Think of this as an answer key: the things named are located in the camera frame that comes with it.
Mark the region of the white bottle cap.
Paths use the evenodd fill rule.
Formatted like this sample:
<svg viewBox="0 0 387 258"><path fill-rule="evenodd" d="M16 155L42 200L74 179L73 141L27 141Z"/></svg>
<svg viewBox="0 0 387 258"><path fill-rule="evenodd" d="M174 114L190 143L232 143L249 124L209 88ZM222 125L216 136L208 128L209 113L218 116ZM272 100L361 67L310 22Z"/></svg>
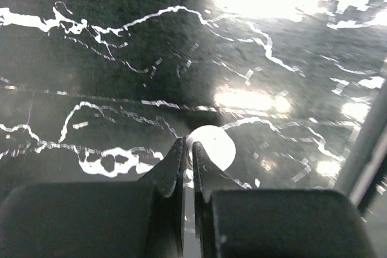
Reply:
<svg viewBox="0 0 387 258"><path fill-rule="evenodd" d="M194 142L202 144L211 162L222 171L228 169L235 159L236 147L234 141L221 127L214 125L198 127L187 136L186 141L191 166L193 163L192 148Z"/></svg>

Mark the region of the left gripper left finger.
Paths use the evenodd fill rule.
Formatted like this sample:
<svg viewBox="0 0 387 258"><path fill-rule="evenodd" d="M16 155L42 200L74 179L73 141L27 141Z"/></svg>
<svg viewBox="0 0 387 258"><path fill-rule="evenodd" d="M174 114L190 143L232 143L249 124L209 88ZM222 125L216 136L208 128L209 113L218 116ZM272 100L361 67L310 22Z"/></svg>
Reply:
<svg viewBox="0 0 387 258"><path fill-rule="evenodd" d="M2 257L181 257L186 140L136 181L24 185L1 202Z"/></svg>

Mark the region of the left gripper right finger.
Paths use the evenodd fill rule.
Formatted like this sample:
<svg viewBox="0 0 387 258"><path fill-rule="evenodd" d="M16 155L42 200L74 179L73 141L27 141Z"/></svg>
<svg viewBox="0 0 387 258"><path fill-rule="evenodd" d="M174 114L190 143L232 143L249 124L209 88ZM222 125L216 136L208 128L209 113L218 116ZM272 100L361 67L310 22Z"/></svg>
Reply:
<svg viewBox="0 0 387 258"><path fill-rule="evenodd" d="M244 189L195 143L195 228L203 257L375 257L356 208L328 189Z"/></svg>

